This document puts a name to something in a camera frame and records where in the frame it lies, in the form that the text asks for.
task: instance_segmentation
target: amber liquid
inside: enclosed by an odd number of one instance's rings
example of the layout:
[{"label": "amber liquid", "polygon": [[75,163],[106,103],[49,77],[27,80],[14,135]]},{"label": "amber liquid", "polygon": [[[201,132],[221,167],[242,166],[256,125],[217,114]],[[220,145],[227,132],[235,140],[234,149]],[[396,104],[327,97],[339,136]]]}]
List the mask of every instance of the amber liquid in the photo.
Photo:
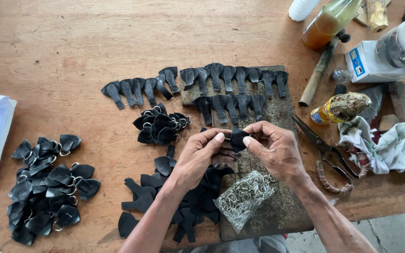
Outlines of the amber liquid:
[{"label": "amber liquid", "polygon": [[302,42],[307,48],[316,50],[326,45],[341,29],[331,15],[322,13],[302,34]]}]

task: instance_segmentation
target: bag of metal rings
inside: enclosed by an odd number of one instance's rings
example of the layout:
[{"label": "bag of metal rings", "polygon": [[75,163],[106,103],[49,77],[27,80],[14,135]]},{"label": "bag of metal rings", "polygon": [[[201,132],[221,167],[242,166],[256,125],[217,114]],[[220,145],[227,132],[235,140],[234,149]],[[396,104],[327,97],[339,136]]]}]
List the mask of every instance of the bag of metal rings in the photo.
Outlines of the bag of metal rings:
[{"label": "bag of metal rings", "polygon": [[252,171],[213,202],[232,224],[235,232],[240,233],[262,201],[274,193],[270,182],[275,181],[271,175],[262,176],[258,171]]}]

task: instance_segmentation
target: wooden table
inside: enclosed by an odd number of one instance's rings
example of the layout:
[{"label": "wooden table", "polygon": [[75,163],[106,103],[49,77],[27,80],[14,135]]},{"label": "wooden table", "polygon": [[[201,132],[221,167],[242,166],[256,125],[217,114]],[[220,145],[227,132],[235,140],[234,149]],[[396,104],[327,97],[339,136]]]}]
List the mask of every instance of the wooden table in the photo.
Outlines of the wooden table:
[{"label": "wooden table", "polygon": [[[311,109],[331,97],[335,85],[326,75],[311,107],[297,105],[320,56],[304,47],[301,34],[322,3],[303,22],[288,17],[290,4],[290,0],[228,0],[222,4],[215,0],[0,0],[0,94],[18,101],[0,163],[0,247],[4,252],[115,252],[123,244],[117,232],[120,202],[132,199],[123,179],[139,181],[140,174],[153,173],[153,159],[164,155],[166,147],[136,141],[138,130],[132,121],[149,106],[118,111],[99,91],[110,81],[152,78],[167,66],[281,64],[290,74],[295,112],[308,123]],[[400,23],[404,4],[404,0],[390,3],[388,30]],[[338,47],[328,73],[344,62],[343,53],[359,41],[378,38],[356,21],[346,29],[352,40]],[[363,87],[349,85],[348,89]],[[188,137],[199,132],[202,119],[194,108],[182,108],[179,95],[171,101],[158,97],[169,111],[196,120],[190,130],[183,131],[178,156]],[[391,112],[392,108],[383,110]],[[335,124],[310,126],[328,143],[338,141]],[[11,204],[7,194],[22,165],[10,155],[25,138],[34,143],[39,136],[58,140],[60,134],[79,135],[82,144],[59,162],[93,165],[101,188],[93,199],[78,204],[79,224],[39,237],[32,247],[26,247],[14,242],[7,229],[6,208]],[[300,132],[298,137],[306,170],[319,185],[315,175],[318,153],[304,134]],[[332,170],[326,174],[333,183],[344,184]],[[319,187],[328,198],[334,197]],[[351,221],[404,213],[405,173],[369,173],[356,181],[351,194],[337,196],[336,207]],[[137,219],[142,216],[133,214]],[[195,244],[186,239],[181,244],[172,241],[176,229],[167,232],[163,250],[220,242],[220,227],[210,221],[195,227]]]}]

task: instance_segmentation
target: cloth rag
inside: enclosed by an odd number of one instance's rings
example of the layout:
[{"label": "cloth rag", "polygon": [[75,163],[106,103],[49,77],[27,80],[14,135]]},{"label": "cloth rag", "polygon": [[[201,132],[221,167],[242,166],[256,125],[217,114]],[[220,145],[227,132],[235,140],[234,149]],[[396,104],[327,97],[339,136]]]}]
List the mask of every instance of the cloth rag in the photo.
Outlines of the cloth rag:
[{"label": "cloth rag", "polygon": [[[371,138],[376,129],[370,129],[364,118],[357,116],[350,122],[339,123],[340,142],[349,142],[362,150],[371,163],[374,174],[388,174],[390,170],[405,171],[405,123],[395,124],[375,144]],[[350,161],[360,167],[359,159],[351,153]]]}]

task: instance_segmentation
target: concrete floor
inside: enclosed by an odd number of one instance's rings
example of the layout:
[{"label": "concrete floor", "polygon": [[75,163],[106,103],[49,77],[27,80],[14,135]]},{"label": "concrete floor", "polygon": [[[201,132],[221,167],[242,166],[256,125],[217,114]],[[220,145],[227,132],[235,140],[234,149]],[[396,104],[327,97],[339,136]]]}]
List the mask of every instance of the concrete floor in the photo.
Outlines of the concrete floor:
[{"label": "concrete floor", "polygon": [[[405,253],[405,214],[353,224],[379,253]],[[287,245],[292,253],[326,252],[315,230],[289,234]]]}]

